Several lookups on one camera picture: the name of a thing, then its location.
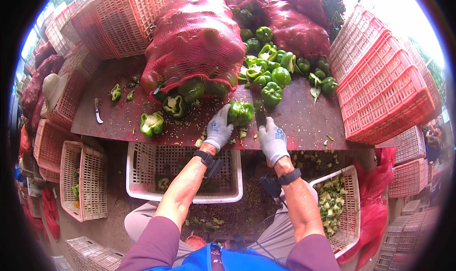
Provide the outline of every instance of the purple sleeve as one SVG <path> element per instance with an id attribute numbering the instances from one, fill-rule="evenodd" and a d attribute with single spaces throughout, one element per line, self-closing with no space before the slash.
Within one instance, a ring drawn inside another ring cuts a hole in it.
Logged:
<path id="1" fill-rule="evenodd" d="M 326 236 L 311 234 L 300 240 L 288 255 L 288 269 L 331 271 L 340 270 Z"/>
<path id="2" fill-rule="evenodd" d="M 143 271 L 171 267 L 177 255 L 179 239 L 179 228 L 173 221 L 166 217 L 153 217 L 116 270 Z"/>

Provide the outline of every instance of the small curved knife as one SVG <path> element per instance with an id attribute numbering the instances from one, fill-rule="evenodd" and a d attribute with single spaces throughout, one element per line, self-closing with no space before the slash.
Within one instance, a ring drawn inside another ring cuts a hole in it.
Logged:
<path id="1" fill-rule="evenodd" d="M 97 122 L 99 124 L 102 124 L 104 121 L 100 119 L 100 108 L 99 108 L 99 101 L 98 101 L 97 97 L 95 98 L 94 103 L 95 103 L 95 117 L 97 118 Z"/>

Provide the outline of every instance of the forearm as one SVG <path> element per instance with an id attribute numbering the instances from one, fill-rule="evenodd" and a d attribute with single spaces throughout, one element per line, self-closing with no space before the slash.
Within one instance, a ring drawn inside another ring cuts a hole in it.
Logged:
<path id="1" fill-rule="evenodd" d="M 217 152 L 209 144 L 202 144 L 200 150 L 213 156 Z M 201 162 L 201 158 L 193 157 L 170 184 L 157 207 L 155 216 L 169 218 L 176 223 L 180 231 L 187 217 L 188 208 L 201 186 L 205 172 L 206 165 Z"/>
<path id="2" fill-rule="evenodd" d="M 277 177 L 288 174 L 294 170 L 288 156 L 282 157 L 274 166 Z M 288 206 L 288 214 L 294 228 L 294 240 L 299 242 L 309 234 L 325 235 L 320 211 L 311 192 L 300 179 L 282 186 Z"/>

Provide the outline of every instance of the hand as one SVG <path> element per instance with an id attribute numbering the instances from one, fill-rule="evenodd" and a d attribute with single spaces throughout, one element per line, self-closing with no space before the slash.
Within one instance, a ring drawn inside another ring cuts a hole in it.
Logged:
<path id="1" fill-rule="evenodd" d="M 290 156 L 286 149 L 287 138 L 283 129 L 274 124 L 271 117 L 266 118 L 266 127 L 260 126 L 258 131 L 261 150 L 266 155 L 272 166 L 284 156 Z"/>
<path id="2" fill-rule="evenodd" d="M 227 103 L 208 123 L 208 138 L 203 143 L 213 145 L 217 152 L 228 142 L 233 133 L 233 125 L 227 125 L 230 108 L 231 104 Z"/>

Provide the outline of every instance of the straw hat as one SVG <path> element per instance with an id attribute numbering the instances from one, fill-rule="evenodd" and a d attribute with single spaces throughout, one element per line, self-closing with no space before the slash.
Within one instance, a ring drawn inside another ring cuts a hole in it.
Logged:
<path id="1" fill-rule="evenodd" d="M 43 81 L 43 98 L 46 105 L 47 112 L 50 113 L 54 110 L 60 96 L 65 89 L 68 81 L 68 73 L 59 76 L 57 74 L 49 74 Z"/>

